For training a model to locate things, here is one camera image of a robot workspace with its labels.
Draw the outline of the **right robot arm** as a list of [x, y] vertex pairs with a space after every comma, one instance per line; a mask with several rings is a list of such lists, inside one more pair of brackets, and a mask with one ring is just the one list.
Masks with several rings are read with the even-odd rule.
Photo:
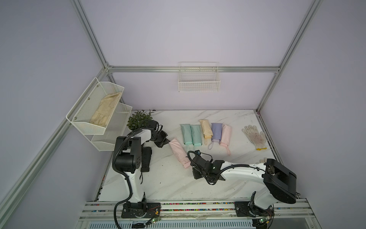
[[223, 160], [202, 158], [199, 150], [189, 151], [187, 157], [195, 179], [204, 178], [209, 185], [218, 181], [245, 180], [264, 185], [253, 191], [249, 201], [234, 203], [238, 217], [273, 217], [275, 203], [295, 204], [296, 174], [275, 159], [258, 164], [235, 164]]

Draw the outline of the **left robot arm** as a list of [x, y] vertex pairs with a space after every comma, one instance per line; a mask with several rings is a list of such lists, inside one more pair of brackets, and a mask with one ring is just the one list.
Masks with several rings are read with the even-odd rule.
[[113, 219], [118, 229], [121, 228], [117, 217], [117, 208], [120, 205], [123, 206], [121, 213], [123, 219], [149, 219], [146, 223], [133, 225], [133, 228], [146, 228], [160, 220], [161, 203], [147, 202], [142, 188], [143, 173], [149, 171], [142, 166], [149, 166], [152, 156], [152, 148], [144, 147], [144, 143], [149, 141], [160, 148], [169, 143], [163, 126], [155, 120], [148, 120], [142, 128], [131, 131], [127, 136], [116, 138], [112, 168], [124, 177], [128, 188], [128, 197], [117, 202], [113, 209]]

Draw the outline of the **black umbrella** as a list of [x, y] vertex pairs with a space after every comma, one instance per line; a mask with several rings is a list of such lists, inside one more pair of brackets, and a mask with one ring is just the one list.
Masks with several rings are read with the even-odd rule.
[[142, 150], [142, 162], [141, 162], [141, 175], [140, 181], [141, 184], [143, 183], [143, 173], [147, 173], [150, 171], [150, 162], [152, 157], [152, 148], [151, 147], [144, 147]]

